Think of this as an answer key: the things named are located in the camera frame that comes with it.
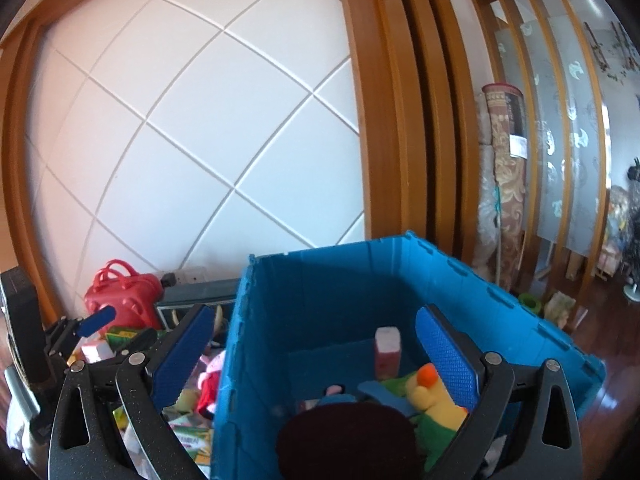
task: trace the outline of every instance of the red handbag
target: red handbag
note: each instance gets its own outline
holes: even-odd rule
[[[129,275],[114,270],[114,265],[124,267]],[[127,262],[111,260],[95,273],[94,282],[84,295],[84,304],[91,314],[107,305],[116,309],[116,318],[100,330],[101,334],[110,326],[161,330],[154,308],[160,296],[162,285],[154,275],[140,274]]]

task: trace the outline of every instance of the white paper label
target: white paper label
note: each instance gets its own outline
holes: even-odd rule
[[[509,147],[511,156],[527,158],[527,139],[517,135],[509,136]]]

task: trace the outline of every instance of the blue plastic bin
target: blue plastic bin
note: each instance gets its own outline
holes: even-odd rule
[[[578,417],[605,378],[604,365],[412,233],[369,242],[250,258],[238,291],[214,421],[212,478],[279,479],[276,437],[300,400],[330,384],[374,378],[373,336],[402,335],[401,374],[428,361],[415,335],[420,307],[433,303],[482,351],[512,364],[555,358]]]

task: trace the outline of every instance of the orange beak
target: orange beak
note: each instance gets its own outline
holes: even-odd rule
[[[417,381],[418,386],[424,386],[425,388],[431,388],[438,381],[438,371],[436,367],[429,363],[424,365],[418,370]]]

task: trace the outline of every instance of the yellow plush duck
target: yellow plush duck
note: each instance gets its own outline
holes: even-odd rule
[[[405,388],[409,402],[422,413],[415,434],[420,452],[427,456],[424,470],[428,471],[456,436],[468,411],[453,402],[433,364],[410,376]]]

